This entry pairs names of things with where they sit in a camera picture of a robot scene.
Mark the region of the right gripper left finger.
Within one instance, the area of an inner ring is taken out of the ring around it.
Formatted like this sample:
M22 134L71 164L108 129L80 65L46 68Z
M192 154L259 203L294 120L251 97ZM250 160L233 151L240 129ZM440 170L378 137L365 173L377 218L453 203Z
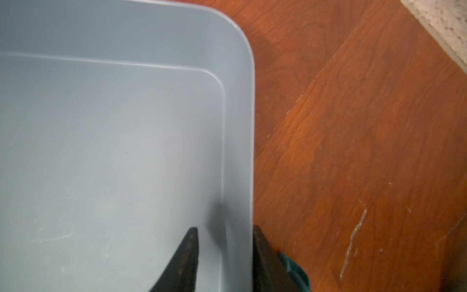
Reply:
M191 227L150 292L194 292L198 258L198 228Z

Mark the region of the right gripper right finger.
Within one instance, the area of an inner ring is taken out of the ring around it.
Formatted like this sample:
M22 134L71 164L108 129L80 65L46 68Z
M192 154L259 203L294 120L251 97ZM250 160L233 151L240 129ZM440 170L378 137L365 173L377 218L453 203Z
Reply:
M253 291L299 292L260 227L253 227Z

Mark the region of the blue plastic tray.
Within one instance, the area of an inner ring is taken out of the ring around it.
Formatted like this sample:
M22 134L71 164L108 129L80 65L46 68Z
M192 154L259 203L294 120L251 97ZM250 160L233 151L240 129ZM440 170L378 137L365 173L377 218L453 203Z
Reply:
M254 57L168 1L1 2L1 290L252 290Z

